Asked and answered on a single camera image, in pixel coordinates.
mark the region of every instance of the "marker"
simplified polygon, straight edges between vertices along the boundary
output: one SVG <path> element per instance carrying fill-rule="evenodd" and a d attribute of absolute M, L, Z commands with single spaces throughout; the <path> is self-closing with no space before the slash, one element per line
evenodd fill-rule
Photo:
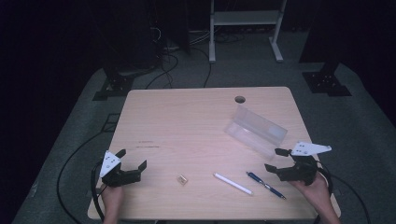
<path fill-rule="evenodd" d="M 238 188 L 238 189 L 244 191 L 246 194 L 249 194 L 249 195 L 252 195 L 252 194 L 253 194 L 253 192 L 252 192 L 250 189 L 246 189 L 246 188 L 244 188 L 244 187 L 242 187 L 242 186 L 236 184 L 236 183 L 233 182 L 232 180 L 227 179 L 226 177 L 224 177 L 224 176 L 222 176 L 222 175 L 219 175 L 219 174 L 217 174 L 217 173 L 214 173 L 213 175 L 214 175 L 215 177 L 217 177 L 218 179 L 220 179 L 220 180 L 226 182 L 227 184 L 229 184 L 229 185 L 231 185 L 231 186 L 234 186 L 234 187 L 236 187 L 236 188 Z"/>
<path fill-rule="evenodd" d="M 254 175 L 251 172 L 247 172 L 247 175 L 250 176 L 252 179 L 256 180 L 257 182 L 261 183 L 262 185 L 265 186 L 266 189 L 269 189 L 271 192 L 273 192 L 277 197 L 286 200 L 285 196 L 283 194 L 279 193 L 276 189 L 272 188 L 271 186 L 267 185 L 262 181 L 258 176 Z"/>

